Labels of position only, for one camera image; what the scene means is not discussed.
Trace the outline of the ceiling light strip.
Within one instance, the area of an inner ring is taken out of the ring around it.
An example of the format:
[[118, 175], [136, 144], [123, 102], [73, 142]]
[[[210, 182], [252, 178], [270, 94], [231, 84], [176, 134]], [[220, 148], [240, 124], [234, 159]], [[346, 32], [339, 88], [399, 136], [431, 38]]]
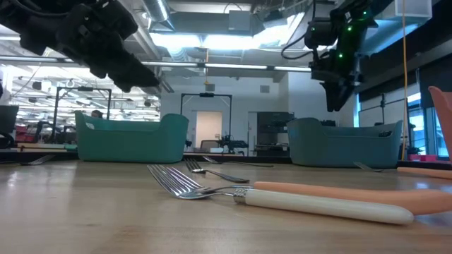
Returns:
[[[8, 63], [22, 63], [25, 65], [31, 65], [34, 63], [42, 64], [63, 64], [63, 65], [78, 65], [71, 59], [55, 58], [55, 57], [42, 57], [42, 56], [7, 56], [0, 55], [0, 61]], [[253, 64], [235, 64], [235, 63], [201, 63], [201, 62], [173, 62], [173, 61], [142, 61], [144, 66], [157, 66], [157, 67], [172, 67], [172, 68], [224, 68], [224, 69], [237, 69], [237, 70], [251, 70], [251, 71], [287, 71], [287, 72], [299, 72], [310, 73], [309, 67], [303, 66], [269, 66], [269, 65], [253, 65]]]

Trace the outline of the white-handled fork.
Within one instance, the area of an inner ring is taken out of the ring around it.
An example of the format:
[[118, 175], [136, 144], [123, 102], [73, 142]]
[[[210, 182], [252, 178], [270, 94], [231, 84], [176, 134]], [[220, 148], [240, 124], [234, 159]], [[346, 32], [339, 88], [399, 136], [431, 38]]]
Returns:
[[410, 224], [414, 221], [413, 213], [395, 205], [281, 193], [243, 186], [235, 186], [232, 192], [227, 192], [224, 188], [212, 189], [201, 186], [175, 168], [159, 164], [151, 164], [147, 168], [163, 189], [180, 200], [201, 200], [214, 195], [224, 195], [232, 198], [237, 204], [277, 210], [386, 224]]

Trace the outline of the silver ventilation duct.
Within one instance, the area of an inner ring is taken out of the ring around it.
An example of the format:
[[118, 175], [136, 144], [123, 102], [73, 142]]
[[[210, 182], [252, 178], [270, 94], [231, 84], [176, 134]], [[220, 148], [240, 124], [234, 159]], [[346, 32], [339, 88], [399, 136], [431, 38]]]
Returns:
[[164, 28], [174, 32], [175, 28], [170, 20], [171, 8], [166, 0], [119, 0], [131, 13], [138, 29], [133, 38], [140, 44], [151, 60], [161, 60], [162, 56], [150, 36], [150, 31]]

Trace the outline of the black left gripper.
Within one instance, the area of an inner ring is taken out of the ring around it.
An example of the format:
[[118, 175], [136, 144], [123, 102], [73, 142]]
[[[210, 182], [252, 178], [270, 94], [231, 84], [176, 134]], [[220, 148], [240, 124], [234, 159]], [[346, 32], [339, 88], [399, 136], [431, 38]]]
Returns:
[[132, 15], [117, 0], [73, 7], [56, 31], [59, 49], [99, 78], [109, 76], [123, 92], [133, 87], [157, 87], [160, 81], [124, 46], [138, 29]]

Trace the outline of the black chair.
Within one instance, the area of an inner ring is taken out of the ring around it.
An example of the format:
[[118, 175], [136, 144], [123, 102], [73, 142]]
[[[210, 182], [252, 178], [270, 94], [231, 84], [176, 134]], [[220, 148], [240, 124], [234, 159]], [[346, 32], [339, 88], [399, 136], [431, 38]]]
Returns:
[[11, 147], [14, 144], [12, 137], [16, 126], [16, 117], [19, 106], [0, 105], [0, 150]]

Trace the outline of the red storage boxes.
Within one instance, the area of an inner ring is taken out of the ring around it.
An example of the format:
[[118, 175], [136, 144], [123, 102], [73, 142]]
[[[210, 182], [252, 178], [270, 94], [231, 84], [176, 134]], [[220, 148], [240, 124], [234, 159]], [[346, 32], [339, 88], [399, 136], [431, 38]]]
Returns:
[[16, 125], [15, 141], [17, 143], [36, 143], [38, 140], [37, 124]]

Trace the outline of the black pole stand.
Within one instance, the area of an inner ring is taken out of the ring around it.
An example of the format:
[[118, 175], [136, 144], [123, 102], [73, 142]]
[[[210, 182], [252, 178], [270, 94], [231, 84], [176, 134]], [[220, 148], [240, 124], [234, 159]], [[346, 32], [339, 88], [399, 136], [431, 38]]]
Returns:
[[381, 101], [380, 106], [381, 108], [381, 121], [378, 123], [375, 123], [375, 125], [384, 125], [385, 124], [385, 107], [386, 107], [386, 95], [384, 93], [381, 94]]

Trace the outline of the clear plastic box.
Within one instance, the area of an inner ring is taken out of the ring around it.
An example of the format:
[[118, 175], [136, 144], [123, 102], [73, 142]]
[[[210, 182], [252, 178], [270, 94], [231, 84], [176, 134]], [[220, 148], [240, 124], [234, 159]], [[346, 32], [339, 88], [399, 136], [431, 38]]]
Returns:
[[395, 13], [410, 18], [432, 17], [432, 0], [395, 0]]

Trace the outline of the blue-grey plastic bin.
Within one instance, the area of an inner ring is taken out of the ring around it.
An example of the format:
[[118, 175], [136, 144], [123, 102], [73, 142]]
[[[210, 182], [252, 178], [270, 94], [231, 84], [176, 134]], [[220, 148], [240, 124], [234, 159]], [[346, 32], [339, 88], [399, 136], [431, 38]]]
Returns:
[[318, 119], [287, 123], [290, 159], [307, 167], [393, 168], [398, 162], [403, 122], [372, 127], [324, 126]]

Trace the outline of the orange plastic bin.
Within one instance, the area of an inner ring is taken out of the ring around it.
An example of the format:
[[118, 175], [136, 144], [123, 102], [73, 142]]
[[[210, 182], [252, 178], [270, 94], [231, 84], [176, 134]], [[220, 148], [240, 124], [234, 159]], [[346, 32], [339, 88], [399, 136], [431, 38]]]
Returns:
[[434, 86], [430, 86], [428, 91], [432, 96], [448, 156], [452, 162], [452, 92], [444, 92]]

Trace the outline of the teal plastic bin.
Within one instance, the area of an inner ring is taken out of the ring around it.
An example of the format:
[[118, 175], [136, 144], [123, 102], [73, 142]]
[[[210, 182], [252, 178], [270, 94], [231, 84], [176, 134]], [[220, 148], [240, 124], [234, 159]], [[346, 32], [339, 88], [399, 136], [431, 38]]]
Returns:
[[75, 112], [78, 157], [91, 162], [169, 164], [182, 160], [189, 120], [114, 121]]

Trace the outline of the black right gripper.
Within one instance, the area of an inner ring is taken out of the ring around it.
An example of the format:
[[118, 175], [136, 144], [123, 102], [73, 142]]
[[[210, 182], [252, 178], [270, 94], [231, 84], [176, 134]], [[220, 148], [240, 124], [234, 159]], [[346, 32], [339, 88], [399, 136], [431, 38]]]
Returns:
[[331, 20], [336, 41], [330, 46], [312, 49], [313, 59], [309, 63], [311, 78], [323, 81], [327, 111], [339, 111], [354, 95], [354, 85], [339, 86], [354, 82], [359, 74], [357, 63], [359, 50], [367, 32], [367, 21], [360, 19]]

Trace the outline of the grey ceiling box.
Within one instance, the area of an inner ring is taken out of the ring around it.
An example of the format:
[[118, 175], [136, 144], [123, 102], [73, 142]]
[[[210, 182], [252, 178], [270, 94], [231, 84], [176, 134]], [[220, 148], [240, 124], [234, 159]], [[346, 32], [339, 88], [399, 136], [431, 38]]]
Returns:
[[251, 28], [251, 14], [248, 11], [234, 11], [228, 13], [228, 30], [230, 32], [249, 32]]

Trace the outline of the dark shelving cabinet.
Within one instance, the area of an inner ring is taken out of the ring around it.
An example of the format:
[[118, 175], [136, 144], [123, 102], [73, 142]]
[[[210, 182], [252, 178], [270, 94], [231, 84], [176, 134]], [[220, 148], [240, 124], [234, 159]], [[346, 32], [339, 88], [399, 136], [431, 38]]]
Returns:
[[258, 112], [255, 151], [257, 157], [289, 157], [287, 123], [294, 120], [290, 112]]

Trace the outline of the brown chair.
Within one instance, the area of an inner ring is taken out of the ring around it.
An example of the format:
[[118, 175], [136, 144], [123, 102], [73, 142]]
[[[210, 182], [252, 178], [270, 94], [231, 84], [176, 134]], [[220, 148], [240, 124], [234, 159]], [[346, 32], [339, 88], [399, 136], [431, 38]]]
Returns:
[[208, 153], [221, 153], [223, 151], [218, 140], [202, 140], [200, 150]]

